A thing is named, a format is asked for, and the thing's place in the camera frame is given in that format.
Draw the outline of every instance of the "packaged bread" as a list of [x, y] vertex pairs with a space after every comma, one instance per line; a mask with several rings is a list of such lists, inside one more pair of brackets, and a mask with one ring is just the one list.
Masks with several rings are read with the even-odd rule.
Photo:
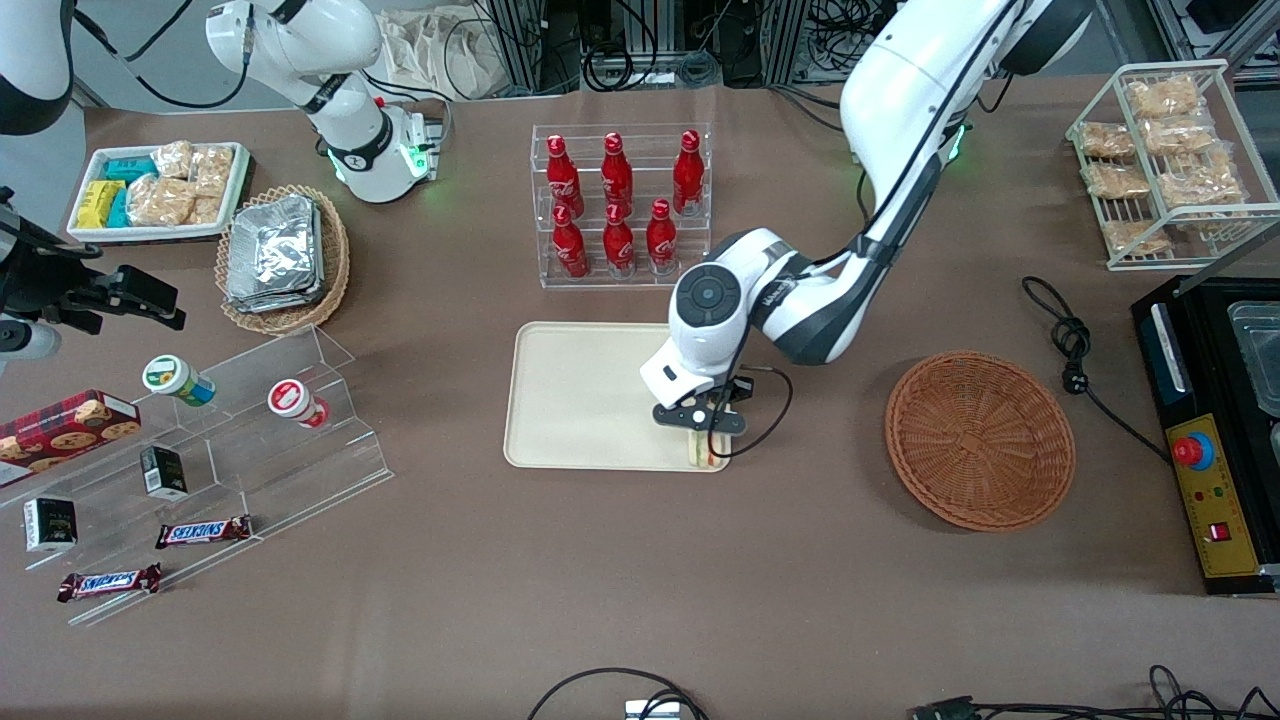
[[[1147, 232], [1151, 227], [1149, 220], [1130, 223], [1125, 220], [1108, 220], [1102, 224], [1102, 237], [1107, 241], [1107, 247], [1111, 252], [1120, 252], [1130, 242], [1137, 240], [1142, 233]], [[1169, 238], [1169, 233], [1165, 228], [1160, 228], [1151, 233], [1151, 237], [1142, 241], [1138, 247], [1129, 251], [1126, 258], [1137, 258], [1139, 255], [1155, 255], [1157, 252], [1164, 252], [1174, 246], [1174, 242]]]
[[178, 140], [152, 150], [151, 160], [155, 161], [160, 177], [180, 178], [186, 182], [191, 177], [191, 143]]
[[1183, 173], [1161, 173], [1156, 182], [1169, 208], [1244, 202], [1240, 181], [1230, 167], [1201, 167]]
[[1198, 110], [1204, 99], [1190, 76], [1179, 74], [1169, 79], [1147, 85], [1133, 81], [1125, 88], [1129, 106], [1135, 118], [1171, 118], [1188, 115]]
[[1102, 200], [1133, 200], [1151, 192], [1151, 184], [1138, 168], [1092, 163], [1080, 174], [1089, 195]]
[[1207, 113], [1176, 118], [1148, 118], [1138, 123], [1147, 152], [1152, 155], [1187, 155], [1199, 152], [1217, 142], [1213, 119]]
[[204, 225], [218, 222], [218, 210], [221, 209], [221, 197], [196, 197], [191, 205], [191, 214], [182, 223], [184, 225]]
[[196, 197], [221, 197], [236, 154], [230, 147], [202, 145], [191, 155], [191, 190]]
[[1076, 128], [1080, 151], [1089, 158], [1119, 160], [1134, 156], [1133, 136], [1123, 123], [1082, 122]]
[[[133, 184], [147, 177], [150, 176], [133, 181]], [[195, 201], [196, 196], [191, 192], [189, 182], [178, 178], [159, 178], [150, 187], [146, 197], [138, 197], [137, 204], [133, 202], [133, 196], [129, 196], [129, 224], [134, 227], [179, 225], [191, 214]]]

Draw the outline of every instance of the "coca-cola bottle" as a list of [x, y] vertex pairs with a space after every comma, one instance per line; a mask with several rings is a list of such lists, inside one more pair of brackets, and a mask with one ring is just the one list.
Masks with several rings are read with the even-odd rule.
[[676, 269], [676, 223], [671, 219], [671, 204], [662, 197], [653, 201], [653, 215], [644, 236], [653, 274], [669, 275]]
[[609, 261], [609, 275], [616, 281], [625, 281], [636, 274], [631, 228], [627, 227], [622, 206], [616, 202], [604, 209], [604, 219], [608, 222], [604, 225], [604, 256]]
[[556, 229], [552, 232], [556, 258], [559, 259], [568, 277], [573, 279], [586, 277], [591, 272], [591, 264], [586, 256], [586, 245], [582, 243], [582, 231], [573, 224], [570, 209], [564, 205], [557, 205], [552, 210], [552, 219], [556, 222]]
[[631, 163], [622, 152], [622, 136], [611, 132], [604, 136], [604, 164], [600, 165], [600, 178], [604, 181], [604, 202], [622, 209], [622, 217], [631, 217], [631, 192], [635, 183], [631, 178]]
[[696, 215], [703, 211], [703, 155], [698, 147], [701, 138], [696, 131], [686, 129], [680, 136], [680, 158], [676, 158], [675, 192], [671, 196], [677, 215]]
[[550, 154], [550, 159], [547, 160], [547, 183], [552, 186], [556, 205], [568, 208], [573, 219], [581, 218], [586, 209], [582, 202], [582, 186], [577, 179], [577, 167], [564, 150], [564, 138], [558, 135], [548, 137], [547, 151]]

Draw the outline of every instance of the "wicker basket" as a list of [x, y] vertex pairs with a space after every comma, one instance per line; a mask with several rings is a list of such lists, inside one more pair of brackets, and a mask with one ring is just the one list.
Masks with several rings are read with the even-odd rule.
[[[338, 210], [324, 193], [311, 187], [287, 184], [256, 195], [244, 205], [275, 202], [294, 192], [306, 195], [320, 206], [320, 243], [324, 251], [325, 283], [329, 288], [320, 302], [315, 305], [285, 307], [260, 314], [241, 313], [224, 301], [223, 314], [247, 331], [283, 336], [305, 325], [319, 325], [333, 315], [342, 302], [342, 296], [347, 292], [347, 281], [351, 277], [351, 247], [347, 242], [347, 228], [343, 227]], [[227, 295], [227, 255], [230, 233], [232, 229], [228, 225], [223, 231], [221, 238], [218, 240], [218, 265], [214, 268], [214, 279], [218, 283], [218, 290], [223, 291], [223, 296]]]
[[1075, 474], [1071, 427], [1053, 396], [979, 352], [943, 352], [908, 370], [890, 396], [884, 438], [906, 489], [972, 530], [1034, 525]]

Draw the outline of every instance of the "white tray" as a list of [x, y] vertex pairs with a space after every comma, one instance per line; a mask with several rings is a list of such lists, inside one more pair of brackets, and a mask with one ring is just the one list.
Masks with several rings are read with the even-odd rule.
[[215, 236], [210, 237], [210, 240], [215, 240], [216, 236], [223, 232], [223, 228], [230, 224], [232, 215], [236, 213], [236, 206], [239, 204], [241, 190], [244, 187], [244, 176], [248, 173], [250, 155], [248, 150], [239, 142], [197, 142], [195, 145], [197, 147], [202, 145], [216, 145], [220, 147], [229, 147], [234, 152], [234, 158], [232, 158], [232, 174], [227, 178], [227, 190], [223, 191], [223, 206], [218, 211], [218, 219], [215, 222], [198, 225], [177, 225], [172, 228], [76, 227], [76, 211], [79, 209], [81, 202], [84, 201], [84, 192], [88, 190], [88, 183], [96, 179], [102, 179], [102, 168], [106, 165], [108, 160], [150, 155], [152, 150], [159, 147], [159, 145], [105, 147], [102, 150], [95, 150], [93, 155], [88, 160], [88, 169], [84, 170], [84, 177], [81, 178], [81, 187], [76, 193], [76, 202], [72, 205], [72, 214], [67, 218], [67, 234], [79, 240], [81, 242], [93, 242], [97, 245], [146, 245], [148, 242], [164, 242], [206, 236]]
[[[653, 421], [640, 365], [664, 324], [529, 323], [516, 333], [503, 454], [517, 468], [716, 473], [705, 433]], [[716, 433], [716, 451], [730, 438]]]

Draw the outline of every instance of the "candy bar wrapper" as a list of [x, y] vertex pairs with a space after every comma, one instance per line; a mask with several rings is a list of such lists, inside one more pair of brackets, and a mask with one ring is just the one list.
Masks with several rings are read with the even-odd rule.
[[160, 525], [160, 537], [156, 539], [156, 550], [164, 550], [170, 544], [200, 544], [206, 542], [238, 541], [252, 534], [253, 527], [248, 515], [228, 518], [227, 520], [187, 523], [183, 525]]
[[58, 589], [58, 602], [84, 600], [101, 594], [118, 592], [147, 591], [155, 593], [160, 589], [160, 564], [156, 562], [142, 570], [128, 570], [124, 573], [106, 573], [102, 575], [81, 575], [72, 573], [63, 580]]

